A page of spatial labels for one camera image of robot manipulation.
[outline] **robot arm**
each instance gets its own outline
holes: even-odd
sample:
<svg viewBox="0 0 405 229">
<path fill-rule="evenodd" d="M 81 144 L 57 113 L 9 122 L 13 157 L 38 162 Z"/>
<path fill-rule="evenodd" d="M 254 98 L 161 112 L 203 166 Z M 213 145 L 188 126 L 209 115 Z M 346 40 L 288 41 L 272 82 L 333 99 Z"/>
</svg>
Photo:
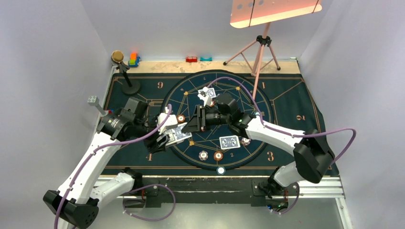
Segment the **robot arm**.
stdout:
<svg viewBox="0 0 405 229">
<path fill-rule="evenodd" d="M 200 94 L 199 97 L 204 104 L 211 103 L 211 98 L 206 95 Z M 230 94 L 218 95 L 215 104 L 217 108 L 196 106 L 192 119 L 182 131 L 193 133 L 208 130 L 211 125 L 228 125 L 231 132 L 237 136 L 263 141 L 291 154 L 295 161 L 277 168 L 268 179 L 268 185 L 261 187 L 269 196 L 282 195 L 287 186 L 297 181 L 319 183 L 335 158 L 324 138 L 293 137 L 314 134 L 317 133 L 316 130 L 304 132 L 264 122 L 269 127 L 291 135 L 266 128 L 259 117 L 241 112 Z"/>
<path fill-rule="evenodd" d="M 60 214 L 59 229 L 71 229 L 74 226 L 81 229 L 89 227 L 101 208 L 123 193 L 143 186 L 142 174 L 126 168 L 114 179 L 94 187 L 107 162 L 120 149 L 120 146 L 108 146 L 96 153 L 94 150 L 99 146 L 122 142 L 131 137 L 144 136 L 160 125 L 167 116 L 167 110 L 166 113 L 161 113 L 151 120 L 144 120 L 147 107 L 145 102 L 129 98 L 124 108 L 104 116 L 79 165 L 56 191 L 48 190 L 45 193 L 44 202 L 56 214 L 62 196 L 70 187 L 71 180 L 77 170 L 83 167 L 84 162 L 87 161 L 74 185 L 69 188 L 70 191 Z M 169 134 L 173 128 L 177 128 L 177 118 L 175 115 L 170 115 L 158 132 L 144 140 L 149 152 L 164 151 L 166 147 L 184 141 L 185 138 L 178 140 L 175 135 Z"/>
</svg>

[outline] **poker chip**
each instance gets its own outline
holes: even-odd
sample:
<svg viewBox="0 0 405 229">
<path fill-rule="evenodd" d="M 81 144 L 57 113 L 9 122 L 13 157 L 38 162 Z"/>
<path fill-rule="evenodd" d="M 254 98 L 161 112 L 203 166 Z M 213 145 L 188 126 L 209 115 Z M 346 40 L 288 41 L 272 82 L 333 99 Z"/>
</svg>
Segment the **poker chip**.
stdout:
<svg viewBox="0 0 405 229">
<path fill-rule="evenodd" d="M 184 117 L 184 115 L 181 114 L 177 116 L 177 122 L 184 123 L 184 121 L 186 121 L 186 117 Z"/>
<path fill-rule="evenodd" d="M 248 146 L 250 144 L 250 139 L 242 137 L 241 144 L 243 146 Z"/>
<path fill-rule="evenodd" d="M 205 161 L 206 159 L 208 159 L 207 151 L 201 151 L 200 154 L 198 155 L 198 158 L 202 161 Z"/>
<path fill-rule="evenodd" d="M 225 174 L 225 167 L 219 166 L 218 168 L 216 168 L 216 172 L 218 173 L 218 175 L 224 175 Z"/>
<path fill-rule="evenodd" d="M 214 154 L 215 161 L 220 161 L 220 160 L 222 160 L 223 157 L 224 157 L 224 155 L 220 151 L 216 151 Z"/>
</svg>

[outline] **white wall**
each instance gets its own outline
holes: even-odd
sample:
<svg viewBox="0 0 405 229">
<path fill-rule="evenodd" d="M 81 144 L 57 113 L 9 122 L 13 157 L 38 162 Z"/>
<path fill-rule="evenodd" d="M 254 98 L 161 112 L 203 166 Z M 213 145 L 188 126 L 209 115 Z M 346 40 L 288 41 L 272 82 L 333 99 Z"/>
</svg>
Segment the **white wall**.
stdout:
<svg viewBox="0 0 405 229">
<path fill-rule="evenodd" d="M 142 60 L 180 60 L 204 53 L 226 60 L 264 29 L 264 25 L 233 28 L 232 0 L 82 2 L 108 53 L 122 50 L 128 57 L 139 52 Z M 303 53 L 330 4 L 331 0 L 324 0 L 321 12 L 272 23 L 269 36 L 279 59 Z M 246 57 L 254 59 L 257 49 L 246 51 Z"/>
<path fill-rule="evenodd" d="M 332 130 L 358 137 L 338 162 L 355 228 L 403 228 L 405 1 L 336 0 L 300 59 Z M 335 153 L 349 134 L 328 138 Z"/>
<path fill-rule="evenodd" d="M 109 55 L 79 0 L 0 3 L 0 228 L 51 228 L 43 203 L 88 147 Z"/>
</svg>

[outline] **orange block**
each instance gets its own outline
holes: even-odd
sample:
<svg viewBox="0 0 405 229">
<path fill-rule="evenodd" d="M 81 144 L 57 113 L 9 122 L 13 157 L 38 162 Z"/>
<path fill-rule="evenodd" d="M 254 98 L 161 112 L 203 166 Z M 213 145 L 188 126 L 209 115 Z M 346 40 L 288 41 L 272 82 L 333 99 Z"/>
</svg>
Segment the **orange block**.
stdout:
<svg viewBox="0 0 405 229">
<path fill-rule="evenodd" d="M 137 59 L 138 54 L 136 52 L 131 53 L 129 59 L 130 60 L 136 60 Z"/>
</svg>

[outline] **pink tripod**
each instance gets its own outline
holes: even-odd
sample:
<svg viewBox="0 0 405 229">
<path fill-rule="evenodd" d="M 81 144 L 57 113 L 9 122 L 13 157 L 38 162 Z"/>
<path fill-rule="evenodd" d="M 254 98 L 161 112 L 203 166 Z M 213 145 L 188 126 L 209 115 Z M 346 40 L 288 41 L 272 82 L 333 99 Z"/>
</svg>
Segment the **pink tripod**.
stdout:
<svg viewBox="0 0 405 229">
<path fill-rule="evenodd" d="M 269 28 L 270 28 L 270 22 L 266 23 L 265 30 L 263 31 L 263 36 L 261 36 L 261 35 L 257 36 L 257 38 L 254 41 L 252 41 L 250 44 L 248 44 L 246 47 L 244 47 L 241 51 L 239 51 L 233 57 L 229 58 L 229 60 L 224 62 L 224 65 L 227 65 L 236 56 L 242 55 L 243 59 L 246 61 L 246 63 L 249 66 L 250 70 L 252 70 L 251 75 L 256 77 L 255 86 L 253 88 L 253 94 L 252 94 L 253 98 L 256 97 L 256 90 L 257 90 L 257 84 L 259 83 L 260 70 L 262 70 L 264 67 L 266 67 L 273 60 L 276 63 L 277 70 L 281 69 L 280 65 L 278 65 L 278 61 L 277 61 L 276 55 L 274 54 L 273 48 L 270 45 L 270 43 L 271 43 L 270 37 L 267 36 Z M 247 61 L 245 55 L 243 55 L 243 51 L 250 48 L 256 42 L 259 42 L 260 46 L 259 46 L 259 50 L 257 51 L 255 64 L 253 65 L 253 67 L 251 67 L 249 62 Z M 269 47 L 271 55 L 273 56 L 273 58 L 269 62 L 267 62 L 265 65 L 263 65 L 263 67 L 261 67 L 265 45 L 267 45 Z"/>
</svg>

